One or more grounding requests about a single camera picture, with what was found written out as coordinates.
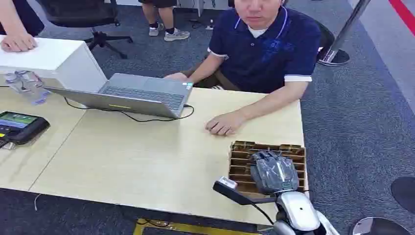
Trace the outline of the seated person's left hand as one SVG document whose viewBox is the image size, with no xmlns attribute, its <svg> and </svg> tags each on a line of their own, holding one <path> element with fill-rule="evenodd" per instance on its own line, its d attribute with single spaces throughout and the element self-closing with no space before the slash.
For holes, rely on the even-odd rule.
<svg viewBox="0 0 415 235">
<path fill-rule="evenodd" d="M 236 133 L 247 120 L 241 112 L 233 111 L 214 117 L 205 125 L 205 129 L 213 135 L 228 136 Z"/>
</svg>

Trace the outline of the leaning person's hand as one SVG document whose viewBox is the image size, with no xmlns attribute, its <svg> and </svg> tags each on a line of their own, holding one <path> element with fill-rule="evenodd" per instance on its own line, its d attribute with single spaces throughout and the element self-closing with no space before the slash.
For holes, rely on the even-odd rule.
<svg viewBox="0 0 415 235">
<path fill-rule="evenodd" d="M 34 37 L 28 33 L 6 35 L 0 43 L 6 52 L 24 52 L 36 48 L 38 45 Z"/>
</svg>

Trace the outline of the seated person's right hand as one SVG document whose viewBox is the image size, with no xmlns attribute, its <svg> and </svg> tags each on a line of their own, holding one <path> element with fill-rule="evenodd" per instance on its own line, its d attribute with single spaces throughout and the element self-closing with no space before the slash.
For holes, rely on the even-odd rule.
<svg viewBox="0 0 415 235">
<path fill-rule="evenodd" d="M 171 80 L 177 80 L 177 81 L 183 81 L 183 82 L 189 81 L 189 78 L 182 72 L 169 74 L 169 75 L 165 76 L 164 78 L 165 79 L 171 79 Z"/>
</svg>

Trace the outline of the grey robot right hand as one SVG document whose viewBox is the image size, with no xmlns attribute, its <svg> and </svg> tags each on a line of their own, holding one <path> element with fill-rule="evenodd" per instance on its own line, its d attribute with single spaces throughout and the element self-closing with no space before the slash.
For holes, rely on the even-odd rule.
<svg viewBox="0 0 415 235">
<path fill-rule="evenodd" d="M 260 193 L 271 195 L 298 189 L 299 178 L 291 159 L 272 151 L 256 152 L 251 159 L 251 177 Z"/>
</svg>

